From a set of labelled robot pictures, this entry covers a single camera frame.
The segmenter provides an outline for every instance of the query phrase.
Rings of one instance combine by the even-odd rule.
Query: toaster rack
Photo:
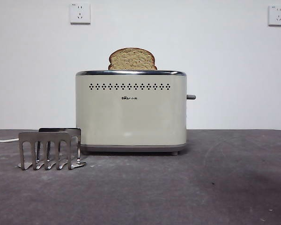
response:
[[[77,160],[72,163],[71,160],[71,139],[77,137]],[[67,160],[62,162],[60,158],[61,142],[66,143]],[[30,143],[32,162],[25,162],[23,143]],[[55,160],[51,159],[51,142],[54,143]],[[40,144],[43,144],[44,159],[40,162]],[[86,165],[80,162],[80,144],[81,130],[79,128],[40,128],[38,132],[22,132],[19,133],[19,151],[21,163],[18,165],[22,170],[27,170],[31,165],[34,170],[40,169],[43,165],[45,170],[50,170],[55,164],[56,169],[61,170],[64,165],[68,164],[68,169],[74,169]]]

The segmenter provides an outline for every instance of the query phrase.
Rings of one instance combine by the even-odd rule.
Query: toast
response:
[[[141,48],[122,48],[109,57],[109,70],[157,70],[152,53]]]

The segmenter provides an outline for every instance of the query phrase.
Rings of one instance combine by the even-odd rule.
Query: bread crust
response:
[[[146,52],[152,57],[152,60],[153,60],[153,63],[154,63],[154,68],[157,70],[157,67],[156,67],[156,65],[155,65],[155,57],[154,57],[154,55],[153,55],[151,52],[149,52],[148,50],[142,49],[142,48],[121,48],[121,49],[116,50],[115,52],[113,52],[113,53],[109,56],[109,62],[110,62],[110,64],[109,64],[109,66],[108,66],[108,70],[110,70],[110,68],[112,67],[111,58],[113,57],[113,55],[114,55],[115,53],[117,53],[117,52],[120,52],[120,51],[124,50],[124,49],[138,49],[138,50],[144,50],[144,51],[146,51]]]

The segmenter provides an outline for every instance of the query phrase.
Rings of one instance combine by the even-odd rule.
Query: brand logo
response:
[[[124,97],[122,97],[122,100],[137,100],[137,97],[127,97],[127,96],[124,96]]]

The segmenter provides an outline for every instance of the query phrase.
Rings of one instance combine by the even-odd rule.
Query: toaster foot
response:
[[[172,156],[177,156],[177,155],[178,155],[178,152],[177,152],[177,151],[172,151],[172,152],[171,152],[171,155],[172,155]]]

